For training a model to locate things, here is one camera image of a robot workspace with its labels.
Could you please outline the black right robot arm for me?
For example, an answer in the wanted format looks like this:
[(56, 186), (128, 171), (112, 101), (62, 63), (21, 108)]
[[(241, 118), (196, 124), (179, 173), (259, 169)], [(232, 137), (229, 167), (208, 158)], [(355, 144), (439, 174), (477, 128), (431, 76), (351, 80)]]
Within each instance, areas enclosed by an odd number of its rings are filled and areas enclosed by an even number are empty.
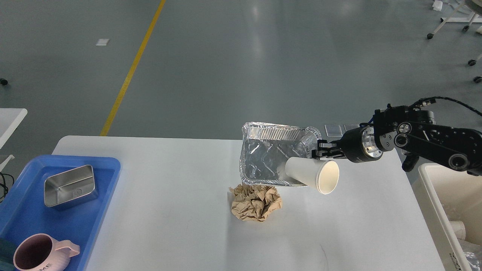
[(341, 139), (319, 139), (311, 158), (346, 158), (353, 163), (377, 161), (385, 152), (401, 149), (402, 169), (411, 172), (420, 158), (458, 172), (482, 174), (482, 134), (468, 128), (437, 125), (434, 114), (423, 107), (438, 97), (417, 100), (410, 106), (375, 110), (369, 122), (347, 130)]

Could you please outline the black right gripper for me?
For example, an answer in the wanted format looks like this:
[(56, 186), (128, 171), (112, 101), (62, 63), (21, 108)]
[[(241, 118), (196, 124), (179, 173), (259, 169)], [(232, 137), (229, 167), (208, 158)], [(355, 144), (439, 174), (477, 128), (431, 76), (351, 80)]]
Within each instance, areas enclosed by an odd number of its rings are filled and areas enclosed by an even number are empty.
[(363, 163), (377, 161), (382, 154), (375, 142), (374, 128), (365, 126), (346, 131), (340, 140), (318, 139), (317, 149), (311, 151), (311, 158), (347, 158), (353, 163)]

